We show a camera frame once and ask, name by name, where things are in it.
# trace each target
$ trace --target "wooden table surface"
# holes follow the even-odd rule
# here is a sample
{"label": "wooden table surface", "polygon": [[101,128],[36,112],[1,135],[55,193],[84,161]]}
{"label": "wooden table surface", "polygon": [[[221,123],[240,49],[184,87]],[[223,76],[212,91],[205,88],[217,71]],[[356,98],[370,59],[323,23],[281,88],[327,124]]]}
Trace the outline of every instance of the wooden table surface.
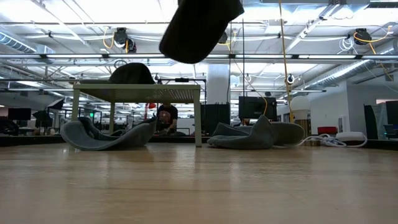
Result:
{"label": "wooden table surface", "polygon": [[5,223],[398,223],[398,152],[0,148]]}

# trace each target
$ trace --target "fluorescent light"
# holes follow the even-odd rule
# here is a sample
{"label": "fluorescent light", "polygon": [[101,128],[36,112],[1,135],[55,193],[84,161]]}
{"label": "fluorescent light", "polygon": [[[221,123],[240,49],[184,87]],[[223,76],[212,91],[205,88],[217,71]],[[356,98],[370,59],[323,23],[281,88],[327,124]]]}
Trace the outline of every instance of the fluorescent light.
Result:
{"label": "fluorescent light", "polygon": [[[235,56],[236,58],[243,58],[243,55],[237,55]],[[283,58],[283,55],[258,55],[258,54],[245,54],[244,58],[269,58],[269,59],[277,59],[277,58]],[[292,58],[291,55],[286,55],[286,58]]]}
{"label": "fluorescent light", "polygon": [[65,97],[64,95],[57,92],[50,91],[50,93],[54,94],[55,96]]}
{"label": "fluorescent light", "polygon": [[39,89],[33,88],[10,88],[9,91],[40,91]]}
{"label": "fluorescent light", "polygon": [[60,55],[60,54],[48,54],[48,58],[102,58],[100,54],[67,54],[67,55]]}
{"label": "fluorescent light", "polygon": [[24,84],[24,85],[29,85],[32,87],[43,87],[41,84],[38,84],[37,82],[31,82],[31,81],[18,81],[18,83]]}
{"label": "fluorescent light", "polygon": [[110,54],[109,58],[166,58],[162,54]]}
{"label": "fluorescent light", "polygon": [[41,58],[38,54],[0,54],[0,58]]}
{"label": "fluorescent light", "polygon": [[362,59],[398,59],[398,55],[363,55]]}
{"label": "fluorescent light", "polygon": [[[243,90],[231,90],[233,92],[243,92]],[[286,90],[256,90],[257,92],[270,92],[270,93],[285,93]],[[323,93],[326,90],[292,90],[298,93]]]}
{"label": "fluorescent light", "polygon": [[299,59],[354,59],[356,55],[299,55]]}
{"label": "fluorescent light", "polygon": [[214,59],[214,58],[229,58],[229,55],[211,54],[207,56],[206,59]]}
{"label": "fluorescent light", "polygon": [[44,89],[44,91],[73,91],[73,89]]}

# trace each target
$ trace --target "electrical cord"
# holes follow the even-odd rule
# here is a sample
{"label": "electrical cord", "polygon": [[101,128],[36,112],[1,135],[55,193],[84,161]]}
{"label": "electrical cord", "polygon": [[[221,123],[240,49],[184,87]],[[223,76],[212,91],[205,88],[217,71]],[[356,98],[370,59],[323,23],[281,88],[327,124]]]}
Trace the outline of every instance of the electrical cord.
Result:
{"label": "electrical cord", "polygon": [[265,97],[263,97],[252,85],[251,83],[246,79],[246,77],[244,76],[241,68],[239,67],[238,63],[236,62],[236,60],[234,59],[234,62],[237,66],[237,68],[239,69],[239,71],[241,72],[243,78],[248,82],[248,84],[250,85],[250,87],[266,102],[266,109],[264,110],[264,116],[266,115],[267,109],[268,109],[268,101]]}
{"label": "electrical cord", "polygon": [[282,0],[279,0],[279,14],[280,14],[280,32],[282,34],[282,50],[284,53],[286,95],[287,95],[287,101],[289,102],[290,122],[293,123],[294,116],[293,116],[292,107],[290,106],[290,102],[292,101],[292,99],[290,97],[289,84],[287,83],[287,61],[286,61],[286,48],[285,48],[284,20],[282,18]]}
{"label": "electrical cord", "polygon": [[103,37],[103,43],[104,43],[104,46],[107,48],[107,49],[111,49],[112,47],[113,47],[113,42],[114,42],[114,32],[113,32],[113,35],[112,35],[112,43],[111,43],[111,46],[108,46],[108,45],[106,45],[106,42],[105,42],[105,35],[106,35],[106,31],[108,30],[108,27],[105,27],[105,31],[104,31],[104,37]]}
{"label": "electrical cord", "polygon": [[365,140],[364,140],[364,142],[362,144],[357,145],[357,146],[347,146],[347,144],[345,144],[344,142],[339,141],[337,138],[331,137],[328,134],[321,134],[319,136],[310,136],[310,137],[304,139],[302,142],[298,143],[295,146],[302,146],[308,140],[320,140],[322,146],[330,146],[330,147],[363,147],[364,145],[366,145],[366,143],[368,143],[368,138],[363,133],[362,133],[362,135],[363,135],[363,138]]}
{"label": "electrical cord", "polygon": [[357,32],[354,33],[354,38],[357,39],[357,40],[360,40],[362,42],[365,42],[365,43],[375,43],[375,42],[379,42],[380,40],[384,40],[385,38],[387,38],[387,36],[390,34],[390,29],[391,29],[391,26],[388,27],[386,35],[384,37],[380,38],[380,39],[377,39],[377,40],[363,40],[363,39],[360,39],[360,38],[358,38],[356,36],[356,34],[358,34]]}
{"label": "electrical cord", "polygon": [[[374,53],[375,55],[377,55],[376,50],[375,50],[374,47],[373,47],[373,44],[372,44],[372,43],[369,43],[369,46],[371,47],[373,53]],[[392,79],[390,73],[389,73],[389,72],[387,71],[387,69],[385,68],[385,66],[384,66],[382,63],[380,63],[380,65],[381,65],[381,67],[383,68],[383,70],[384,70],[384,72],[386,73],[386,75],[390,78],[390,80],[391,80],[391,81],[394,81],[394,80]]]}

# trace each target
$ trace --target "white cable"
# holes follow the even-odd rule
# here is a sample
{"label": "white cable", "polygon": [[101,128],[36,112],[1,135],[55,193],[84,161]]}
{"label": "white cable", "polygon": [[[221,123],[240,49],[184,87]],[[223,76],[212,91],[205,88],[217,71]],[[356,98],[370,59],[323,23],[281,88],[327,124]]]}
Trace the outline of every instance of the white cable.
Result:
{"label": "white cable", "polygon": [[357,145],[357,146],[347,146],[347,144],[345,144],[342,141],[339,141],[335,137],[331,137],[328,134],[321,134],[319,136],[310,136],[310,137],[304,139],[302,142],[300,142],[299,144],[297,144],[295,146],[301,146],[308,140],[320,140],[322,146],[330,146],[330,147],[363,147],[364,145],[366,145],[366,143],[368,143],[368,138],[364,134],[363,134],[363,138],[365,140],[364,140],[364,142],[362,144]]}

